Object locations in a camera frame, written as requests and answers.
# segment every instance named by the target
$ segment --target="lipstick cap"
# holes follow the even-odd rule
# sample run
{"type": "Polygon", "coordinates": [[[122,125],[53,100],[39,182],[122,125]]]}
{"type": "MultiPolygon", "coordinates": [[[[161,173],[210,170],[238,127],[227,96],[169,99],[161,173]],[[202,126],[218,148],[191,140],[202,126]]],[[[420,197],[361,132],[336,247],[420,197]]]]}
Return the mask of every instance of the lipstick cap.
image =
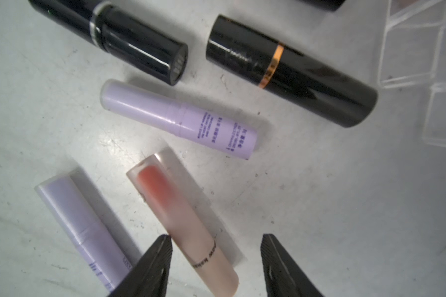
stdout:
{"type": "Polygon", "coordinates": [[[165,96],[110,79],[101,89],[101,105],[121,116],[172,133],[177,122],[172,111],[182,104],[165,96]]]}
{"type": "Polygon", "coordinates": [[[140,70],[173,86],[182,76],[188,46],[119,8],[103,12],[104,49],[140,70]]]}
{"type": "Polygon", "coordinates": [[[377,101],[371,87],[221,15],[206,58],[343,127],[360,123],[377,101]]]}
{"type": "Polygon", "coordinates": [[[106,229],[69,175],[53,177],[35,190],[75,246],[106,229]]]}
{"type": "Polygon", "coordinates": [[[188,46],[101,0],[29,0],[41,14],[104,51],[173,86],[188,46]]]}

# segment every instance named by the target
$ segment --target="lipstick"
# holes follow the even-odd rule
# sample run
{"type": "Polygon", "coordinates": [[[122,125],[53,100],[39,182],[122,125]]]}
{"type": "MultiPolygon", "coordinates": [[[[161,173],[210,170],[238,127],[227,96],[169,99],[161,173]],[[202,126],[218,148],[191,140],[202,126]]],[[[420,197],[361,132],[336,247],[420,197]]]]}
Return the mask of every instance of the lipstick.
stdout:
{"type": "Polygon", "coordinates": [[[127,177],[210,291],[216,297],[233,296],[238,275],[158,158],[145,159],[127,177]]]}
{"type": "Polygon", "coordinates": [[[221,15],[208,38],[206,58],[342,127],[362,122],[377,102],[371,87],[221,15]]]}
{"type": "Polygon", "coordinates": [[[183,74],[188,46],[110,2],[29,0],[38,12],[103,51],[173,86],[183,74]]]}
{"type": "Polygon", "coordinates": [[[249,159],[256,145],[256,131],[243,123],[117,80],[104,83],[101,105],[238,158],[249,159]]]}

